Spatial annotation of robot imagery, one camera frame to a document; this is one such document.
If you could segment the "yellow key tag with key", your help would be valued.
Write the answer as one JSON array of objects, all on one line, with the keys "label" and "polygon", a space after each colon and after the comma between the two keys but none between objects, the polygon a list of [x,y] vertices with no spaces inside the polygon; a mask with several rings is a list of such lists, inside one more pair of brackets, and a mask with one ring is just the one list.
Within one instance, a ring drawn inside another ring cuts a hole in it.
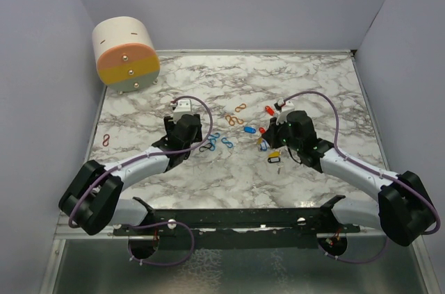
[{"label": "yellow key tag with key", "polygon": [[281,151],[280,151],[280,150],[276,150],[276,151],[273,151],[272,153],[270,153],[270,154],[268,155],[268,157],[269,157],[269,158],[280,157],[280,154],[281,154]]}]

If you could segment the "red S carabiner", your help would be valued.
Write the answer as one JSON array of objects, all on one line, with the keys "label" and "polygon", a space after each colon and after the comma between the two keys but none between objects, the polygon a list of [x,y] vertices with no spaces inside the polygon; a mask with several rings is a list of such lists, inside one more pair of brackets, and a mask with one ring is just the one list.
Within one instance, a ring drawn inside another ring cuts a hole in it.
[{"label": "red S carabiner", "polygon": [[111,138],[111,136],[109,134],[107,134],[107,133],[103,135],[103,140],[102,140],[102,146],[103,147],[108,147],[109,146],[110,138]]}]

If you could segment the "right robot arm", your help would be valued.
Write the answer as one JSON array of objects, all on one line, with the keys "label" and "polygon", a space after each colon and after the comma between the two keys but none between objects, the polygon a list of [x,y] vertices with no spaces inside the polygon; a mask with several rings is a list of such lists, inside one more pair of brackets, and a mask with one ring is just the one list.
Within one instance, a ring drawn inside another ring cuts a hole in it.
[{"label": "right robot arm", "polygon": [[371,198],[365,202],[341,197],[319,215],[325,231],[335,232],[344,224],[370,227],[407,247],[437,221],[435,208],[415,173],[382,170],[348,155],[317,136],[305,111],[292,111],[283,121],[271,118],[261,137],[271,148],[286,147],[304,166],[345,181]]}]

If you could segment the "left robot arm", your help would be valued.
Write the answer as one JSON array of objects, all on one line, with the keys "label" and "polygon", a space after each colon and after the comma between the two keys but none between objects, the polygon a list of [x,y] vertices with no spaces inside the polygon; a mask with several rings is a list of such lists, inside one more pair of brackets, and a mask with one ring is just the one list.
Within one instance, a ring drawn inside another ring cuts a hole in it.
[{"label": "left robot arm", "polygon": [[177,167],[190,156],[193,144],[202,141],[197,113],[183,114],[177,121],[166,116],[164,127],[166,135],[133,158],[107,165],[89,160],[81,166],[58,203],[71,228],[99,233],[111,223],[123,190]]}]

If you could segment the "black S carabiner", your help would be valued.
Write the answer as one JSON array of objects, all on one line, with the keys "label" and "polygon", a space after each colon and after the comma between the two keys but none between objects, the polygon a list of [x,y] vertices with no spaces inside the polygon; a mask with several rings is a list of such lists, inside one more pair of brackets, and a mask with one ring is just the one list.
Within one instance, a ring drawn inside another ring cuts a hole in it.
[{"label": "black S carabiner", "polygon": [[205,151],[214,151],[215,150],[215,146],[212,145],[211,143],[203,145],[199,148],[200,152],[205,152]]}]

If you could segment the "blue s carabiner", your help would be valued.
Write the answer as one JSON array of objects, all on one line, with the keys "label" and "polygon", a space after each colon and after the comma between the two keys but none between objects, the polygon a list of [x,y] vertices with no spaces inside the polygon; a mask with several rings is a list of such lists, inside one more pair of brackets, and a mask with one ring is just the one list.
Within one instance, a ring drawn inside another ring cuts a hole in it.
[{"label": "blue s carabiner", "polygon": [[215,132],[214,134],[211,134],[211,135],[207,138],[207,140],[209,141],[209,144],[210,144],[210,145],[207,147],[209,150],[214,151],[214,150],[216,149],[216,143],[217,143],[217,140],[219,139],[219,137],[220,137],[220,133]]},{"label": "blue s carabiner", "polygon": [[221,138],[221,143],[226,145],[228,148],[232,148],[234,146],[234,144],[228,140],[226,137]]}]

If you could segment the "blue framed key tag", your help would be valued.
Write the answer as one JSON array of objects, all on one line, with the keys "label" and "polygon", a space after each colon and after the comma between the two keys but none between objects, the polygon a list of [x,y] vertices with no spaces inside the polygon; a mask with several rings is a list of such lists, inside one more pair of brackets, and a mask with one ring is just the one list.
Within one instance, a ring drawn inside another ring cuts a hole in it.
[{"label": "blue framed key tag", "polygon": [[265,152],[267,149],[268,149],[268,144],[267,144],[267,142],[266,141],[261,141],[259,144],[258,144],[258,149],[259,149],[259,151],[261,151],[261,152]]}]

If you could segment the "red key tag far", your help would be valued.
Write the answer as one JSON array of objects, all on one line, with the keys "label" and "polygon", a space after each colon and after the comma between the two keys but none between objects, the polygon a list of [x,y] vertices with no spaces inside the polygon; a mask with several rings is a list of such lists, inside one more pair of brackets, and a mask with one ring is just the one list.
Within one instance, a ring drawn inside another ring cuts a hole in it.
[{"label": "red key tag far", "polygon": [[264,110],[269,114],[271,117],[277,116],[277,111],[272,106],[265,106]]}]

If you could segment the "blue S carabiner right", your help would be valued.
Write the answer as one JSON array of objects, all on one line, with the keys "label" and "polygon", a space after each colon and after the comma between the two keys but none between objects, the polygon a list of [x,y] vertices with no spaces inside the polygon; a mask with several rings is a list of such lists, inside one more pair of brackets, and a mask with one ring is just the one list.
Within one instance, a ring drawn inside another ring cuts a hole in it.
[{"label": "blue S carabiner right", "polygon": [[221,138],[221,143],[226,145],[228,148],[232,148],[234,146],[234,144],[228,140],[226,137]]}]

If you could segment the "blue solid key tag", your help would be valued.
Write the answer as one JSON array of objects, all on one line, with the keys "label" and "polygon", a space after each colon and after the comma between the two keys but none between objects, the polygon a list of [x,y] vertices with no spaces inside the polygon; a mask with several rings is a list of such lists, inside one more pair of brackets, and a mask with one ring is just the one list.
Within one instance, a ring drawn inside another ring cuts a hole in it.
[{"label": "blue solid key tag", "polygon": [[257,132],[257,130],[256,130],[255,128],[250,127],[250,126],[245,126],[245,127],[243,128],[243,130],[244,130],[244,132],[246,132],[246,133],[251,133],[251,134],[254,134],[254,133]]}]

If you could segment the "orange S carabiner far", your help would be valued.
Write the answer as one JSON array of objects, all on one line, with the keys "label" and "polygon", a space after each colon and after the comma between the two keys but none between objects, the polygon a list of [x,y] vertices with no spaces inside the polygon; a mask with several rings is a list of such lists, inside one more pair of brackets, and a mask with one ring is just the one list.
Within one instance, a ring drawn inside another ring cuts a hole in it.
[{"label": "orange S carabiner far", "polygon": [[246,108],[247,108],[247,105],[244,104],[244,103],[242,103],[242,104],[239,104],[234,110],[235,110],[237,113],[239,113],[239,112],[241,112],[242,110],[244,110],[244,109],[246,109]]}]

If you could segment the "pastel three-drawer cylinder box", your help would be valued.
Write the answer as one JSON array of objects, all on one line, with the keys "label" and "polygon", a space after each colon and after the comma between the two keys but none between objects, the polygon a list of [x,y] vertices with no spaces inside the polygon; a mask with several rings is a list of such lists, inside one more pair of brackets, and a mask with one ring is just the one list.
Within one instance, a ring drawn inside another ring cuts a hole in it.
[{"label": "pastel three-drawer cylinder box", "polygon": [[150,87],[161,65],[145,25],[133,17],[106,19],[92,31],[97,74],[116,92]]}]

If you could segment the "black mounting rail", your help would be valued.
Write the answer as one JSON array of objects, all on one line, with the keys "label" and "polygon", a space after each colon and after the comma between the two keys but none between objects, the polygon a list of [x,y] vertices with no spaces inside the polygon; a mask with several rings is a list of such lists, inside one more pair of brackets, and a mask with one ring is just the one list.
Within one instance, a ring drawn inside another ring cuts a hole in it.
[{"label": "black mounting rail", "polygon": [[131,239],[159,239],[162,250],[187,250],[191,236],[186,228],[177,225],[170,229],[166,222],[175,220],[191,229],[195,249],[240,250],[274,247],[316,249],[317,235],[349,234],[359,227],[341,224],[331,209],[157,209],[143,220],[144,225],[161,223],[149,229],[123,225],[113,231],[115,236]]}]

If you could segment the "aluminium extrusion frame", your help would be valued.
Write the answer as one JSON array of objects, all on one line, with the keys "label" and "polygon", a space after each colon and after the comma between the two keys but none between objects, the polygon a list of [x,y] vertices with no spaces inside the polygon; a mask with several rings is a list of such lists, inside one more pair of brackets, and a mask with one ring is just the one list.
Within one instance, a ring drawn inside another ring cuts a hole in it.
[{"label": "aluminium extrusion frame", "polygon": [[114,229],[110,226],[96,227],[90,224],[77,224],[76,228],[69,224],[69,216],[60,213],[55,229],[54,238],[59,240],[89,240],[89,239],[112,239]]}]

